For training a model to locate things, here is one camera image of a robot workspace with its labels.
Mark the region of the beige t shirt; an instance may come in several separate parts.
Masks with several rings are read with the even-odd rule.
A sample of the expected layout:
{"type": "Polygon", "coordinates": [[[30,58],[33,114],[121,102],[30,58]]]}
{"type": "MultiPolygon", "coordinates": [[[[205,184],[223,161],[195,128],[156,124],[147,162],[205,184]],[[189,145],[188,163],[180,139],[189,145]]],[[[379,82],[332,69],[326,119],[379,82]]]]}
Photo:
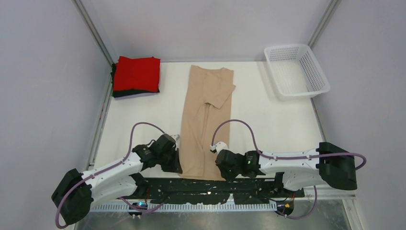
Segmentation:
{"type": "Polygon", "coordinates": [[[181,176],[188,179],[223,180],[210,146],[230,139],[234,71],[204,69],[192,65],[185,97],[180,130],[179,159],[181,176]]]}

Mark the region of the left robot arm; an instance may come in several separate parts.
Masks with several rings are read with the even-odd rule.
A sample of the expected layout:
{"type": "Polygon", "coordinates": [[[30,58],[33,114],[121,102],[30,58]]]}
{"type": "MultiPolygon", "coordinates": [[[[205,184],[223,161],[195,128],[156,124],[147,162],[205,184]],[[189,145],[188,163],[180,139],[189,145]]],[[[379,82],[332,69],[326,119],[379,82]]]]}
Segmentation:
{"type": "Polygon", "coordinates": [[[145,198],[149,185],[141,175],[143,170],[160,165],[164,172],[182,172],[179,144],[179,135],[163,134],[151,143],[135,146],[127,157],[98,169],[68,171],[51,196],[59,211],[56,218],[71,225],[99,204],[127,196],[145,198]]]}

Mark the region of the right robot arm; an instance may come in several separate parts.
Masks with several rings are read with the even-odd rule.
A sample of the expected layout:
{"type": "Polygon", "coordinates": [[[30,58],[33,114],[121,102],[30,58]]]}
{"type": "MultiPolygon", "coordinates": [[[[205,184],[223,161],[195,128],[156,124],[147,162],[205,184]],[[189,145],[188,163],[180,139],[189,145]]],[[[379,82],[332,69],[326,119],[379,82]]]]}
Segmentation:
{"type": "Polygon", "coordinates": [[[217,154],[215,164],[222,178],[231,181],[239,175],[249,178],[274,175],[273,190],[282,197],[291,191],[322,184],[346,191],[358,188],[356,154],[329,142],[301,152],[251,150],[245,154],[233,153],[224,142],[218,142],[210,151],[217,154]]]}

